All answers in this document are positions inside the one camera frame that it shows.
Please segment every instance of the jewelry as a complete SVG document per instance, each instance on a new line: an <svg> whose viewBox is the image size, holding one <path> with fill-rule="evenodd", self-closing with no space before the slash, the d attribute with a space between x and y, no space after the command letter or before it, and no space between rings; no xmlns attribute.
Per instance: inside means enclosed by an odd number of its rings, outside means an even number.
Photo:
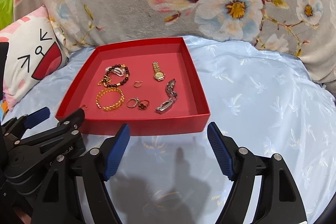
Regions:
<svg viewBox="0 0 336 224"><path fill-rule="evenodd" d="M101 98L104 94L106 94L106 93L108 93L108 92L111 92L111 91L119 92L120 95L121 95L120 100L119 100L116 104L114 104L114 105L106 106L106 107L101 107L100 104L99 104L100 98ZM115 88L115 87L113 87L113 88L107 88L107 89L102 90L101 92L98 93L98 95L97 95L97 97L96 97L96 104L97 104L97 107L100 108L100 109L102 108L104 111L111 111L111 110L117 109L117 108L119 108L119 107L122 105L122 103L123 103L124 101L125 101L125 96L124 96L123 92L122 92L120 89Z"/></svg>
<svg viewBox="0 0 336 224"><path fill-rule="evenodd" d="M105 69L105 72L106 73L104 74L103 79L98 82L98 85L103 85L106 88L116 88L118 86L124 85L128 81L128 78L129 78L128 67L126 67L124 64L107 67ZM120 83L109 85L109 83L111 83L112 81L111 78L109 77L109 74L112 72L118 75L119 77L123 77L126 74L125 79L122 80Z"/></svg>
<svg viewBox="0 0 336 224"><path fill-rule="evenodd" d="M135 101L135 104L134 104L133 106L129 106L128 103L129 103L130 101L132 101L132 100ZM127 106L128 108L133 108L133 107L136 107L136 106L138 105L139 102L140 102L139 98L131 98L131 99L129 99L129 100L127 101L127 105L126 105L126 106Z"/></svg>
<svg viewBox="0 0 336 224"><path fill-rule="evenodd" d="M138 105L138 109L140 110L146 110L149 106L149 100L141 100Z"/></svg>
<svg viewBox="0 0 336 224"><path fill-rule="evenodd" d="M166 93L169 97L167 101L164 101L159 107L155 109L156 113L163 114L165 113L172 105L177 101L177 92L174 91L176 80L172 79L166 85Z"/></svg>
<svg viewBox="0 0 336 224"><path fill-rule="evenodd" d="M134 82L134 87L135 88L139 88L139 87L141 87L142 86L142 81L135 81Z"/></svg>
<svg viewBox="0 0 336 224"><path fill-rule="evenodd" d="M157 62L153 62L154 68L154 79L157 81L163 81L165 78L165 74L160 70L159 64Z"/></svg>

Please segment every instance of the black arrow print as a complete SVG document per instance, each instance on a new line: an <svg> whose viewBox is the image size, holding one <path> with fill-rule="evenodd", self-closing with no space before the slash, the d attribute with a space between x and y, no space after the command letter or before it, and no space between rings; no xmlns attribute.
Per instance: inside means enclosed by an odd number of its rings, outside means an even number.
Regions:
<svg viewBox="0 0 336 224"><path fill-rule="evenodd" d="M25 58L26 60L23 62L23 64L22 64L21 68L23 68L23 66L25 65L25 63L26 63L26 62L27 62L27 60L28 60L28 73L29 73L29 66L30 66L30 54L28 54L28 55L25 55L25 56L21 56L21 57L19 57L19 58L18 58L18 60L20 60L20 59L23 59L23 58Z"/></svg>
<svg viewBox="0 0 336 224"><path fill-rule="evenodd" d="M45 32L45 34L42 36L42 29L40 29L40 41L44 40L52 40L52 38L44 38L47 35L48 32Z"/></svg>

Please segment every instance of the gold watch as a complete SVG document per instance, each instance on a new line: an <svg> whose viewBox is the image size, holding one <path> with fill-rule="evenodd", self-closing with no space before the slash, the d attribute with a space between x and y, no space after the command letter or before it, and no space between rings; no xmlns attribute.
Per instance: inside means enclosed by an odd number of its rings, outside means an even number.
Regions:
<svg viewBox="0 0 336 224"><path fill-rule="evenodd" d="M165 78L165 74L160 70L159 64L157 62L153 62L154 68L154 79L157 81L163 81Z"/></svg>

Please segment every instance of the red box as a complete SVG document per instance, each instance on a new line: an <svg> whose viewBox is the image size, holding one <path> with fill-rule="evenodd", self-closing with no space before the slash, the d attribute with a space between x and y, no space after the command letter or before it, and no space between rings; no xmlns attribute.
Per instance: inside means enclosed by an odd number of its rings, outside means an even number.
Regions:
<svg viewBox="0 0 336 224"><path fill-rule="evenodd" d="M153 62L158 62L166 74L162 82L154 79ZM103 111L96 105L96 96L104 87L97 83L103 78L105 68L115 64L125 64L130 72L128 82L119 87L125 102L117 110ZM110 76L113 84L124 79ZM178 99L166 113L157 114L155 109L168 100L165 87L173 78L176 79L174 91L178 93ZM142 86L135 88L135 81L143 81ZM135 97L150 101L147 110L126 107L127 101ZM101 98L100 105L110 106L119 99L119 93L109 92ZM122 123L127 123L135 136L201 132L210 116L201 82L182 37L97 47L69 87L56 118L61 120L82 105L87 109L81 131L99 135L115 135Z"/></svg>

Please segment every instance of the gold bracelet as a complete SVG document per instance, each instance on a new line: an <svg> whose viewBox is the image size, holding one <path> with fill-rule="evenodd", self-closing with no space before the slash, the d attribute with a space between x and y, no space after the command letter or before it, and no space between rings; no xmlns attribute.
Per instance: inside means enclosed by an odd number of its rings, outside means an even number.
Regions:
<svg viewBox="0 0 336 224"><path fill-rule="evenodd" d="M120 100L116 104L114 104L114 105L106 106L106 107L101 107L100 104L99 104L100 98L103 97L103 95L105 95L106 93L111 92L111 91L119 92L120 95L121 95ZM124 101L125 101L125 96L124 96L123 92L120 89L118 89L118 88L107 88L107 89L104 89L101 92L99 92L98 95L97 95L97 97L96 97L97 107L98 108L102 108L104 111L111 111L111 110L117 109L117 108L119 108L123 104Z"/></svg>

